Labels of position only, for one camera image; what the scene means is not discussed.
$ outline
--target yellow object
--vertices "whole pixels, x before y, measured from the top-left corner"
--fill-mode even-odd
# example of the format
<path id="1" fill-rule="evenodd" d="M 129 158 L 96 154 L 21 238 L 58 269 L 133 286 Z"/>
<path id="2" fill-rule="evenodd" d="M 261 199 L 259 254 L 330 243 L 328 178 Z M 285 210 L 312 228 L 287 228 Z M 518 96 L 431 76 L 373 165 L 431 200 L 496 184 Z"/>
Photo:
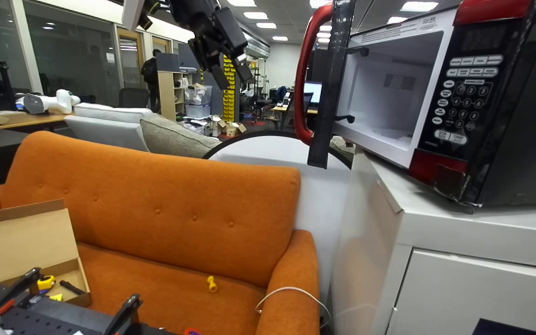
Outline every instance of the yellow object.
<path id="1" fill-rule="evenodd" d="M 53 301 L 64 301 L 64 294 L 53 294 L 53 295 L 49 295 L 49 299 L 53 299 Z"/>
<path id="2" fill-rule="evenodd" d="M 215 280 L 215 275 L 209 275 L 207 282 L 209 282 L 209 292 L 218 292 L 218 284 Z"/>
<path id="3" fill-rule="evenodd" d="M 230 87 L 224 89 L 224 119 L 228 122 L 233 122 L 237 117 L 237 107 L 235 107 L 235 102 L 237 102 L 237 72 L 235 72 L 235 65 L 232 61 L 232 57 L 224 55 L 224 74 L 230 81 Z"/>
<path id="4" fill-rule="evenodd" d="M 40 290 L 51 290 L 57 284 L 57 275 L 47 275 L 38 280 Z"/>

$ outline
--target microwave control panel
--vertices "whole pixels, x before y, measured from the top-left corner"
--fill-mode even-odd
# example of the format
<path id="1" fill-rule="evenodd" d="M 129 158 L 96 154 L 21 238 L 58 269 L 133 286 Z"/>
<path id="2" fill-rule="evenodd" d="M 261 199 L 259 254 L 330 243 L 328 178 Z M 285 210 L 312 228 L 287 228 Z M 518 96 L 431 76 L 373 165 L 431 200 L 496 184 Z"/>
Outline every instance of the microwave control panel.
<path id="1" fill-rule="evenodd" d="M 516 26 L 475 24 L 455 29 L 431 109 L 421 148 L 468 160 L 494 119 L 494 96 L 505 79 L 505 66 Z"/>

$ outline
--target white cabinet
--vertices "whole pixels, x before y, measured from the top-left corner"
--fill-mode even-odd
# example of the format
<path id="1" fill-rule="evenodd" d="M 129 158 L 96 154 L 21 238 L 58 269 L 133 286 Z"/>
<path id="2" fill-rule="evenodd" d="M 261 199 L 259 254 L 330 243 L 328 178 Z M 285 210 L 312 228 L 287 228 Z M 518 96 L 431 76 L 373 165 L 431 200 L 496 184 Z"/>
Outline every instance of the white cabinet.
<path id="1" fill-rule="evenodd" d="M 332 307 L 338 335 L 536 331 L 536 208 L 466 212 L 358 152 Z"/>
<path id="2" fill-rule="evenodd" d="M 536 331 L 536 267 L 414 251 L 390 335 L 472 335 L 481 320 Z"/>

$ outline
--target microwave keypad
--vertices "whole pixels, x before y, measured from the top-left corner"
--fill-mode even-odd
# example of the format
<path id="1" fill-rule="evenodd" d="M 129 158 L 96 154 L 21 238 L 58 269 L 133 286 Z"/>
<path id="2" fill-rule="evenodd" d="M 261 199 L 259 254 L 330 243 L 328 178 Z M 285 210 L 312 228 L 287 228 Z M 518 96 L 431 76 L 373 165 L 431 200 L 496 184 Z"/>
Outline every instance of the microwave keypad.
<path id="1" fill-rule="evenodd" d="M 457 145 L 468 143 L 468 132 L 483 120 L 492 83 L 486 79 L 446 79 L 433 115 L 434 137 Z"/>
<path id="2" fill-rule="evenodd" d="M 485 65 L 501 65 L 505 55 L 490 53 L 490 55 L 475 55 L 475 57 L 453 57 L 451 66 L 485 66 Z"/>
<path id="3" fill-rule="evenodd" d="M 496 78 L 498 66 L 477 66 L 477 68 L 449 68 L 449 78 Z"/>

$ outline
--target monitor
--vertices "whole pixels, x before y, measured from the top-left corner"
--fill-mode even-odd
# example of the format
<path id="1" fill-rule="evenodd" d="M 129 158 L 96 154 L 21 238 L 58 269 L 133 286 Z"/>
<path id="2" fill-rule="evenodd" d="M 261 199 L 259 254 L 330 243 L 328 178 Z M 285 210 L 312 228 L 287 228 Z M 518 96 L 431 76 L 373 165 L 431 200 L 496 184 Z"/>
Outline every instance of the monitor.
<path id="1" fill-rule="evenodd" d="M 310 104 L 317 106 L 323 100 L 323 83 L 321 81 L 306 81 L 304 93 L 312 93 Z"/>

